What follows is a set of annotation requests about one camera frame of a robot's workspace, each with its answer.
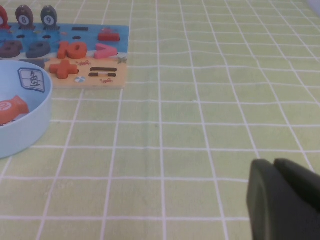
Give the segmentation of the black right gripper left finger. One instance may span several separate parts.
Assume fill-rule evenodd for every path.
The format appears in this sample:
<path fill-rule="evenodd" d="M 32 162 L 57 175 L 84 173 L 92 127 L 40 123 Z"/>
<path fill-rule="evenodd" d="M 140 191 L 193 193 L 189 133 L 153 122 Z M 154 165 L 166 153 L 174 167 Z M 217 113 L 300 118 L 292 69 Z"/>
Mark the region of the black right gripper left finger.
<path fill-rule="evenodd" d="M 274 166 L 255 159 L 246 197 L 254 240 L 318 240 L 320 199 L 303 199 Z"/>

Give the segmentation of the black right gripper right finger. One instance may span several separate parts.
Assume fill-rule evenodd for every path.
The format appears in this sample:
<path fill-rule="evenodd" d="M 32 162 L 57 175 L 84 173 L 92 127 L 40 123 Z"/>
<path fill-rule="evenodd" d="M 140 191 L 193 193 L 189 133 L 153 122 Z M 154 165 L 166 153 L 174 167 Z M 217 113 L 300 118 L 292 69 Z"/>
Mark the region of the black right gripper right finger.
<path fill-rule="evenodd" d="M 273 165 L 304 200 L 320 199 L 320 176 L 285 158 L 277 158 Z"/>

